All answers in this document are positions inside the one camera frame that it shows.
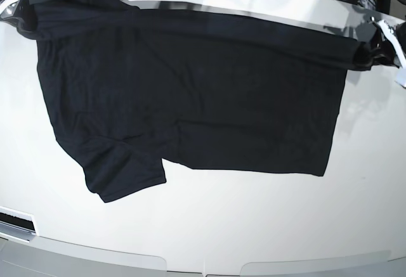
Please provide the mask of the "black t-shirt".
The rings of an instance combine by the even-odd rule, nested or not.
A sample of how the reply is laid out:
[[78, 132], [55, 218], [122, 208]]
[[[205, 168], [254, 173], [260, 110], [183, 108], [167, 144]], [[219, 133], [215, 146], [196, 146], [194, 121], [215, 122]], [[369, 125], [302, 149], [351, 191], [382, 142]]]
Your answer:
[[112, 202], [192, 169], [323, 176], [360, 41], [121, 0], [34, 5], [58, 144]]

